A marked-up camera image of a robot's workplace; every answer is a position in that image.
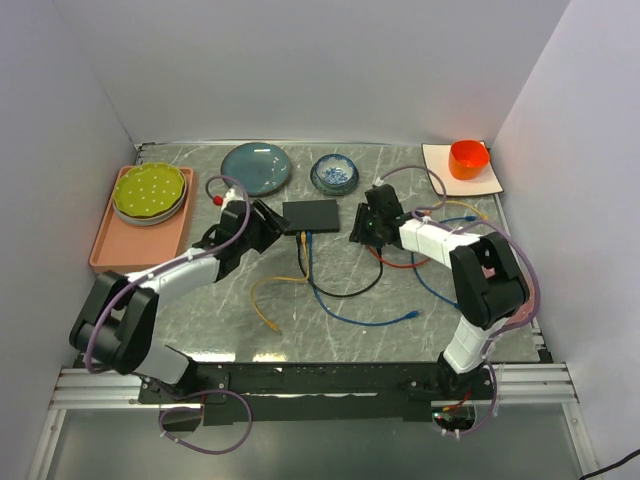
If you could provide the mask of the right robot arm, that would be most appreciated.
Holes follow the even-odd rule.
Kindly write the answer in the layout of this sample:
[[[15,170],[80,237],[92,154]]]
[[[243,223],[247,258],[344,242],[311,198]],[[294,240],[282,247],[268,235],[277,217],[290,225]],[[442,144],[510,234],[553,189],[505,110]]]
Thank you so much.
[[[365,197],[352,242],[379,249],[393,245],[451,270],[461,318],[441,354],[447,368],[437,374],[437,386],[444,396],[459,398],[471,388],[470,372],[481,364],[489,342],[530,298],[512,248],[499,232],[466,233],[405,212],[390,185],[373,187]]]

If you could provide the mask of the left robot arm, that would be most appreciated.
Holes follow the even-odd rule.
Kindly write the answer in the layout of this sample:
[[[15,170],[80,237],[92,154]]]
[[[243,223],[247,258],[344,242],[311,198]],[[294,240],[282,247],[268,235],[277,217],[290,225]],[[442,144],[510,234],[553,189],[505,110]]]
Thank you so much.
[[[220,220],[191,248],[154,268],[123,275],[100,274],[70,331],[69,342],[84,354],[86,368],[101,373],[141,374],[162,381],[174,401],[198,389],[189,356],[153,341],[158,310],[182,296],[224,279],[250,250],[264,252],[289,222],[260,200],[231,200]]]

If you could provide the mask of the black network switch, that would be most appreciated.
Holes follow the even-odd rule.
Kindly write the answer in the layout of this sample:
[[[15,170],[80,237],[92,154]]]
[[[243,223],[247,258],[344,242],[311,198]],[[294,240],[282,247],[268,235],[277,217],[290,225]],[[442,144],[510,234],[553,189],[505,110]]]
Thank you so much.
[[[283,202],[282,210],[283,217],[289,222],[286,235],[302,232],[335,233],[340,230],[336,200]]]

